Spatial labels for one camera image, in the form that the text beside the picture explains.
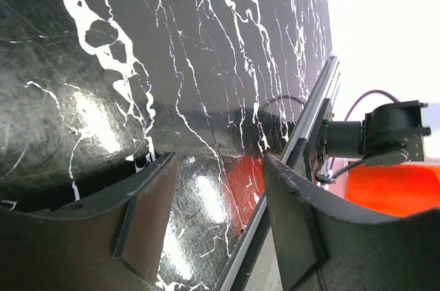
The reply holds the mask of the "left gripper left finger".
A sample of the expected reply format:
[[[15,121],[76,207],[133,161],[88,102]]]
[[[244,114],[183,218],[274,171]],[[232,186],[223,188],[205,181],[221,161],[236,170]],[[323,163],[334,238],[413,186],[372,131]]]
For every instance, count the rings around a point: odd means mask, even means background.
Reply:
[[[2,290],[148,290],[177,181],[168,153],[57,211],[1,209]]]

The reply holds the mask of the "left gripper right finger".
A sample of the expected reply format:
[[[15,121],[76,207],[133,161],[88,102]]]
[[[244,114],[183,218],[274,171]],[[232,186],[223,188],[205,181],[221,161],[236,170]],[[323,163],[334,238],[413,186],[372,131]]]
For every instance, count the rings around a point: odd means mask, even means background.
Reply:
[[[393,217],[352,204],[278,158],[263,163],[284,290],[438,290],[439,210]]]

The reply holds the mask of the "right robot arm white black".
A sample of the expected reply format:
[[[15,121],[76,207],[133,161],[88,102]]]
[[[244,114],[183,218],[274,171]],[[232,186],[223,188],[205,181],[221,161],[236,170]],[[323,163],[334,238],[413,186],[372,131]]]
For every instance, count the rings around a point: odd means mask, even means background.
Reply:
[[[431,128],[422,121],[428,104],[418,100],[389,103],[360,121],[324,121],[319,143],[329,158],[361,160],[367,166],[423,162],[424,138]]]

